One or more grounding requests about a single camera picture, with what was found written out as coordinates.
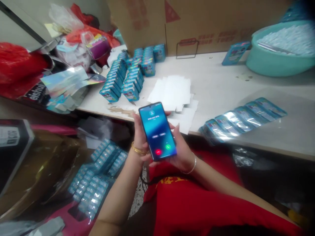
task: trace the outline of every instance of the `plastic basin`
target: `plastic basin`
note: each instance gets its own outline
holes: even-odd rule
[[[315,56],[296,56],[272,52],[258,46],[257,40],[271,32],[293,25],[313,24],[312,21],[291,21],[272,25],[259,30],[252,35],[252,49],[248,55],[246,65],[252,71],[266,76],[282,77],[302,73],[315,66]]]
[[[121,45],[124,45],[124,44],[125,44],[124,40],[122,39],[122,36],[121,36],[121,34],[120,34],[119,29],[117,29],[117,30],[113,33],[113,36],[118,39],[118,41],[120,42]]]

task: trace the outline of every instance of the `hand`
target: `hand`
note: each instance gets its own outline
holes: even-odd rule
[[[183,136],[180,134],[179,125],[175,127],[173,135],[176,141],[177,155],[159,162],[152,162],[149,166],[153,167],[159,165],[163,161],[167,161],[182,172],[190,172],[195,164],[195,155],[192,153]],[[151,154],[147,154],[146,156],[141,157],[143,161],[146,161],[150,158]]]
[[[170,111],[165,112],[166,116],[170,115]],[[140,116],[133,113],[133,117],[135,120],[135,140],[134,140],[134,147],[140,149],[144,152],[149,150],[149,145],[147,143],[147,138],[145,136],[145,132],[143,130],[142,122]],[[170,128],[174,129],[175,127],[169,123]]]

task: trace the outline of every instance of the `table surface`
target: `table surface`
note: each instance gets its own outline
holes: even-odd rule
[[[288,112],[288,116],[240,135],[231,143],[315,161],[315,70],[283,78],[258,75],[245,65],[247,51],[237,65],[222,66],[226,52],[198,54],[195,58],[167,57],[156,64],[156,75],[146,77],[140,100],[130,103],[124,96],[109,103],[93,85],[78,110],[133,121],[132,113],[148,105],[147,98],[158,78],[180,75],[191,79],[191,93],[199,101],[189,134],[200,135],[205,121],[265,97]]]

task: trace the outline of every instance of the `smartphone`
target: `smartphone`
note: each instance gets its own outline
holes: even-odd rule
[[[177,154],[175,140],[161,102],[139,108],[142,125],[153,161]]]

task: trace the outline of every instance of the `stack of blue boxes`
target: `stack of blue boxes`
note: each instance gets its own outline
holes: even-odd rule
[[[80,200],[78,209],[93,220],[113,184],[114,180],[104,175],[94,176]]]
[[[78,202],[78,209],[91,220],[98,213],[109,190],[120,173],[128,153],[114,142],[104,139],[91,155],[93,163],[83,164],[68,192]]]
[[[139,94],[143,87],[144,78],[141,73],[141,68],[129,68],[127,78],[121,88],[121,93],[125,95],[128,101],[138,101]]]
[[[210,145],[217,145],[286,115],[284,110],[261,97],[206,121],[199,131]]]
[[[123,59],[117,59],[113,62],[110,71],[107,74],[106,82],[99,92],[109,102],[117,102],[121,96],[121,87],[125,80],[127,66]]]
[[[153,54],[154,46],[146,47],[142,56],[142,69],[146,77],[155,75],[155,59]]]
[[[164,44],[135,49],[133,58],[129,58],[127,52],[120,53],[117,60],[113,62],[99,93],[109,102],[117,102],[121,93],[130,102],[139,100],[144,82],[143,76],[154,76],[155,63],[164,60]]]
[[[156,63],[165,61],[165,46],[164,44],[155,45],[153,48],[154,60]]]

